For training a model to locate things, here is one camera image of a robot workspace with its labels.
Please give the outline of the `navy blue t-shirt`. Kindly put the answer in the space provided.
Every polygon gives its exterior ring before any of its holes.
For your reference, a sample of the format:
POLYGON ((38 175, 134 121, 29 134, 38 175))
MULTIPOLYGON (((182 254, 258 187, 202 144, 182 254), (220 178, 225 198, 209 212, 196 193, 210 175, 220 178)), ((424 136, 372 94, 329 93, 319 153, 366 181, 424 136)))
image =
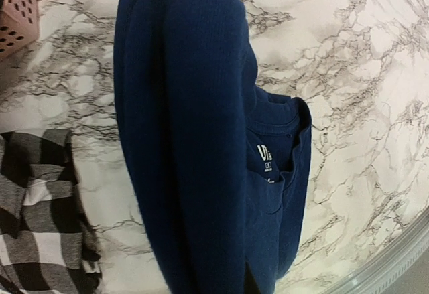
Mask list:
POLYGON ((172 293, 273 293, 298 251, 312 119, 256 85, 241 0, 119 0, 119 137, 172 293))

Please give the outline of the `black white plaid shirt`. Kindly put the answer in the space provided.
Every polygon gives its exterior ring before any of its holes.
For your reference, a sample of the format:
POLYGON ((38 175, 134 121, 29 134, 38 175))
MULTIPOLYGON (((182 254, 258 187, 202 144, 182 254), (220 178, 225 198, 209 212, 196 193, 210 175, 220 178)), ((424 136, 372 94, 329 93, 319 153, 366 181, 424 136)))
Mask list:
POLYGON ((98 242, 67 129, 1 135, 1 292, 95 293, 98 242))

